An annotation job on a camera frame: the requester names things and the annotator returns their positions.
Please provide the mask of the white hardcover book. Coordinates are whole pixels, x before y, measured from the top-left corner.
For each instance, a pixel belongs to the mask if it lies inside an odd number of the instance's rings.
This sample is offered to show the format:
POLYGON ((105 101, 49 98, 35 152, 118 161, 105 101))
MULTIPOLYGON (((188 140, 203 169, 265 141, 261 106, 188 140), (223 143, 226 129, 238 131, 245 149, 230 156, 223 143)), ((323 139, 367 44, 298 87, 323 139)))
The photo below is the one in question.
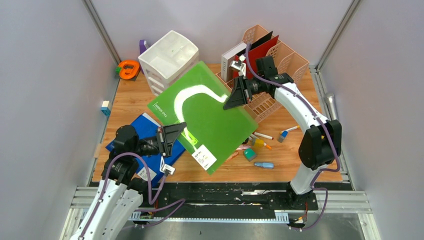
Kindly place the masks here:
POLYGON ((232 47, 230 50, 221 55, 221 79, 227 83, 232 79, 232 70, 230 69, 231 62, 235 60, 235 56, 246 49, 247 44, 244 42, 238 43, 236 46, 232 47))

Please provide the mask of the blue folder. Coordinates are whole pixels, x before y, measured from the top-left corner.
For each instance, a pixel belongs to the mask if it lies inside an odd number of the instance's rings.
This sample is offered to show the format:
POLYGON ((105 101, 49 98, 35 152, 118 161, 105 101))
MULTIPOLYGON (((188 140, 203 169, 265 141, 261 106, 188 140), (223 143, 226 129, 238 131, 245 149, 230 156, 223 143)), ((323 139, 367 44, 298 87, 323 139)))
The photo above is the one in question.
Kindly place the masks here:
POLYGON ((133 152, 146 162, 144 167, 141 160, 137 160, 138 167, 136 173, 144 181, 148 180, 147 173, 150 174, 152 186, 157 186, 159 180, 164 176, 160 172, 162 164, 172 166, 183 154, 185 148, 176 139, 173 144, 171 156, 163 157, 157 148, 157 128, 163 127, 153 120, 147 113, 139 115, 131 124, 123 125, 116 131, 117 136, 106 145, 106 149, 111 154, 118 155, 121 152, 133 152))

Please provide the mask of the green folder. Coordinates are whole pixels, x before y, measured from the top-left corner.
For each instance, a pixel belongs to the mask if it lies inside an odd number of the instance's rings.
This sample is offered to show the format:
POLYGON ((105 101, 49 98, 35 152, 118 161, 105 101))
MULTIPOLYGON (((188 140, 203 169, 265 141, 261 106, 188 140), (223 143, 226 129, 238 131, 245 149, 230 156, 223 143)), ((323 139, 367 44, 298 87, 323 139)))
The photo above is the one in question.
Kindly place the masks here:
POLYGON ((186 123, 178 141, 212 175, 259 127, 243 107, 224 109, 230 94, 200 61, 147 107, 164 126, 186 123))

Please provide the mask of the red folder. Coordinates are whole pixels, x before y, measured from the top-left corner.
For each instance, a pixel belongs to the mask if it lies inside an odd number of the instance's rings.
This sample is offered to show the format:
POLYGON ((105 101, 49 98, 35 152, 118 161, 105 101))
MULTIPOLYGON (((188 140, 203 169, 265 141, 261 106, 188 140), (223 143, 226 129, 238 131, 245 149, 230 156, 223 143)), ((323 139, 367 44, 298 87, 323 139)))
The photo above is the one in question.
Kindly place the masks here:
MULTIPOLYGON (((265 36, 261 37, 259 40, 255 41, 249 50, 248 57, 249 57, 249 63, 252 67, 252 69, 255 71, 255 73, 258 73, 258 68, 256 65, 256 59, 263 58, 267 55, 268 50, 275 46, 278 42, 279 35, 272 37, 272 31, 267 33, 265 36)), ((246 53, 246 47, 244 47, 243 50, 239 51, 236 55, 234 60, 239 60, 240 55, 244 55, 246 53)), ((239 76, 238 71, 232 70, 231 75, 229 75, 233 79, 235 77, 239 76)), ((246 76, 248 78, 252 78, 253 75, 250 72, 250 70, 246 67, 246 76)))

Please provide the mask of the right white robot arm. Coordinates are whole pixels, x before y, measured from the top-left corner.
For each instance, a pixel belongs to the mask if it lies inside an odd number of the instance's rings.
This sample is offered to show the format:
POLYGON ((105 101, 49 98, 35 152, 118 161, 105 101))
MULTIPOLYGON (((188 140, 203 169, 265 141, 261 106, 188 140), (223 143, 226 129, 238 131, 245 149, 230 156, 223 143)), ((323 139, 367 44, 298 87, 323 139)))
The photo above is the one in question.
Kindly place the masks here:
POLYGON ((301 164, 289 182, 285 201, 290 208, 298 209, 313 192, 322 172, 340 171, 342 125, 337 119, 329 120, 316 110, 289 74, 278 73, 272 56, 258 58, 255 63, 256 71, 243 58, 231 62, 230 67, 239 74, 234 78, 234 86, 223 108, 244 106, 254 95, 267 93, 294 118, 303 132, 298 149, 301 164))

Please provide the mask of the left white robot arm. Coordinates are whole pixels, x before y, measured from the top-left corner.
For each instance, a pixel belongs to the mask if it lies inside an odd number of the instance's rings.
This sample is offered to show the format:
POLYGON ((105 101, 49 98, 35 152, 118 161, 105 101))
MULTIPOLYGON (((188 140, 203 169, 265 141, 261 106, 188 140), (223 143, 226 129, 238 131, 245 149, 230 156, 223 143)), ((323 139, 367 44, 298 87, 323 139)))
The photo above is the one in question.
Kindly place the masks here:
POLYGON ((140 138, 132 125, 124 125, 115 133, 114 149, 104 165, 96 195, 72 240, 115 239, 138 207, 153 205, 152 178, 144 156, 160 156, 159 170, 165 177, 175 168, 165 163, 173 145, 185 130, 185 122, 159 126, 154 136, 140 138), (146 169, 147 179, 134 178, 139 164, 146 169))

